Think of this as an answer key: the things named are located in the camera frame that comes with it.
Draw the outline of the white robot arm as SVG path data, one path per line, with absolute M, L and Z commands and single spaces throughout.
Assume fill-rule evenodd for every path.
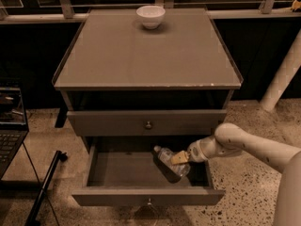
M 301 67 L 301 31 L 261 99 L 270 111 Z M 233 123 L 222 123 L 214 134 L 197 140 L 171 157 L 173 165 L 204 162 L 245 151 L 281 174 L 273 226 L 301 226 L 301 148 L 257 137 Z

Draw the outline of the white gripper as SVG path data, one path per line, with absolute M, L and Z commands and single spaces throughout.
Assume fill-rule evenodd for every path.
M 202 143 L 200 140 L 192 142 L 187 151 L 180 151 L 175 153 L 171 158 L 170 162 L 172 165 L 180 165 L 188 163 L 189 160 L 195 163 L 201 163 L 207 161 L 208 158 L 202 150 Z

